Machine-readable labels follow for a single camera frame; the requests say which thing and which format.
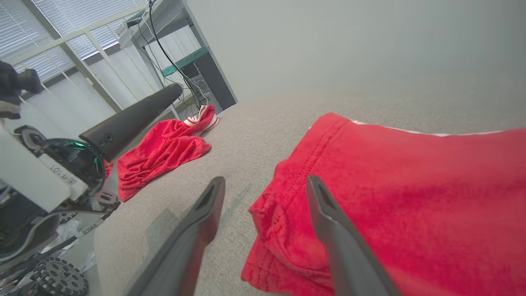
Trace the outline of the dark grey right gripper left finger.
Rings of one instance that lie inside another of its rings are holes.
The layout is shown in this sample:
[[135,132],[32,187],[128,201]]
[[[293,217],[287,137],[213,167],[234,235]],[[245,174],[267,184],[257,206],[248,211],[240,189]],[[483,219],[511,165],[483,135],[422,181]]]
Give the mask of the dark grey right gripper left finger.
[[207,245],[214,240],[225,198],[215,177],[127,292],[128,296],[192,296]]

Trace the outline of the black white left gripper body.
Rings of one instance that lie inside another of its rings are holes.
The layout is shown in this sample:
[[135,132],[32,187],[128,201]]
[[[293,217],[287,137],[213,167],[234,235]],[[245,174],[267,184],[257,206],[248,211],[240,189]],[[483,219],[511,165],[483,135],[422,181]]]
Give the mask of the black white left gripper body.
[[85,140],[35,143],[36,133],[1,126],[1,212],[105,212],[103,154]]

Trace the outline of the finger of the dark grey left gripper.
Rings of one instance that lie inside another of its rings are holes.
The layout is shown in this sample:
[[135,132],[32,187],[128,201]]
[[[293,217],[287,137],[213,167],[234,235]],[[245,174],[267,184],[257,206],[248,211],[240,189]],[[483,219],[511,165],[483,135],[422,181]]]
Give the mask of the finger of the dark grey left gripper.
[[107,161],[118,157],[132,140],[178,99],[183,87],[171,84],[79,135]]

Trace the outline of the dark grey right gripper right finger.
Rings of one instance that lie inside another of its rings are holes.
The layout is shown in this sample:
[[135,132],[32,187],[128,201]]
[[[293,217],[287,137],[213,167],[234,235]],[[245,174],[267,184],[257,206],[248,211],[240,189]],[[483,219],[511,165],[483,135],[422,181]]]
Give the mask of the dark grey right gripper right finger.
[[314,232],[325,246],[336,296],[400,296],[358,229],[318,176],[307,177]]

